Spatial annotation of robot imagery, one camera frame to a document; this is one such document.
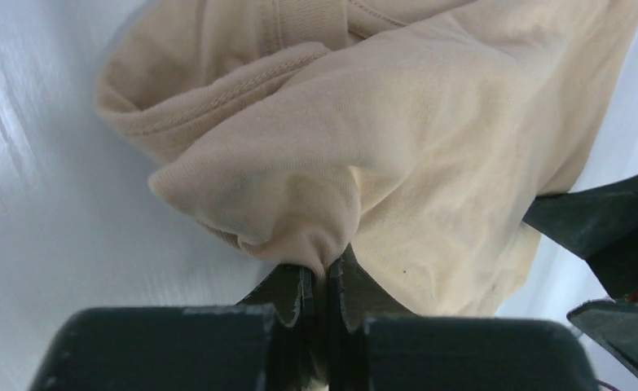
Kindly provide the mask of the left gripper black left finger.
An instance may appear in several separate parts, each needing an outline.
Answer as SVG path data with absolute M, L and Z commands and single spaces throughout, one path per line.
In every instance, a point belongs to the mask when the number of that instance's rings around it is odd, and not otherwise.
M 56 332 L 33 390 L 299 390 L 313 276 L 278 266 L 235 305 L 95 307 Z

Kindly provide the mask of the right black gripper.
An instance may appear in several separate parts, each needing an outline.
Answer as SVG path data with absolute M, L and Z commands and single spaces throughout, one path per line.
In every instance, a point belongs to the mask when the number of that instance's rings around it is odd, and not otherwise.
M 587 263 L 607 297 L 566 318 L 638 379 L 638 175 L 540 196 L 523 220 Z

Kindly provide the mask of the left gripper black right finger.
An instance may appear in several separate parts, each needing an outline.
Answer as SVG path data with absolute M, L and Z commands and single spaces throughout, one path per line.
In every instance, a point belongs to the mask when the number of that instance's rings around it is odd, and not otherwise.
M 328 272 L 332 390 L 596 390 L 587 355 L 559 323 L 409 312 L 351 249 Z

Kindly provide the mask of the beige t shirt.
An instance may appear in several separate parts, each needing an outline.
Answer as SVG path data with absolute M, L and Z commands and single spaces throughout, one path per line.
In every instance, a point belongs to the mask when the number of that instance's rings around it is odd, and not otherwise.
M 161 1 L 101 72 L 151 190 L 226 244 L 323 278 L 346 248 L 417 314 L 526 280 L 536 196 L 572 188 L 638 1 Z

